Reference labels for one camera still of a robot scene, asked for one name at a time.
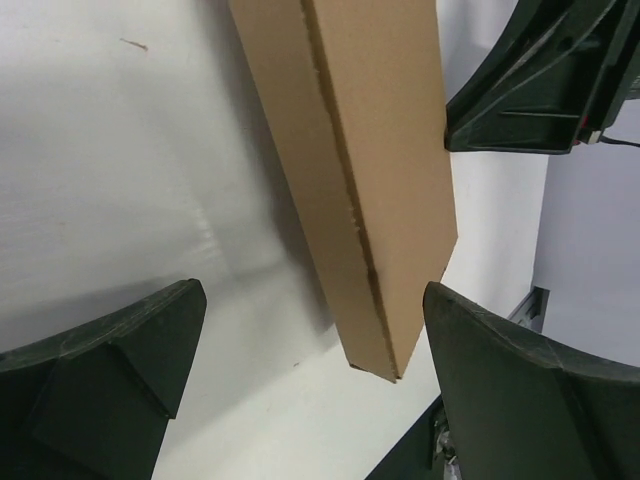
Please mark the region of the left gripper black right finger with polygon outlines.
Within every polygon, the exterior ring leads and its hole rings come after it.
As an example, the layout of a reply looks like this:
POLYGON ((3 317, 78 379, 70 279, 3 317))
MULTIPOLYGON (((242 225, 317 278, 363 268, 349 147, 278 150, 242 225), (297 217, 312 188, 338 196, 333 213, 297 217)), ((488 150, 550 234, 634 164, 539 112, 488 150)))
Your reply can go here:
POLYGON ((549 339, 441 283, 423 310, 465 479, 636 479, 639 370, 549 339))

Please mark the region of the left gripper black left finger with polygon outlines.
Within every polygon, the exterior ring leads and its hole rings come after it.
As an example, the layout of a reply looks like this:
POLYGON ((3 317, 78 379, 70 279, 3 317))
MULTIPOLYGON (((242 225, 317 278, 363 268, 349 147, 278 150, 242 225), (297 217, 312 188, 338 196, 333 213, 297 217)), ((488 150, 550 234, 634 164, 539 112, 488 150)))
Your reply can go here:
POLYGON ((206 307, 201 282, 181 280, 3 352, 2 478, 151 478, 206 307))

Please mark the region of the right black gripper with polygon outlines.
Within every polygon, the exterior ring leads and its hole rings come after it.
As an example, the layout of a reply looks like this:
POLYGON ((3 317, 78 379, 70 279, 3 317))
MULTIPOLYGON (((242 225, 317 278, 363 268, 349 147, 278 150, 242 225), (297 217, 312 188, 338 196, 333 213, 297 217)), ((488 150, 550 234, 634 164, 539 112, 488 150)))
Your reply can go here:
POLYGON ((637 1, 519 1, 448 102, 445 145, 564 154, 607 143, 638 80, 637 1))

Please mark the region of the cardboard box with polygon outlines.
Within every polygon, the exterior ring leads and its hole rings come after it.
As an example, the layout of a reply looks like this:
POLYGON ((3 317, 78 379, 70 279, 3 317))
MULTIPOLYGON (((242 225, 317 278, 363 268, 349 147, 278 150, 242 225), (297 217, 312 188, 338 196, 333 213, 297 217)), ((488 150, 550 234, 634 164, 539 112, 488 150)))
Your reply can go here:
POLYGON ((230 10, 345 356, 396 381, 458 238, 436 5, 230 10))

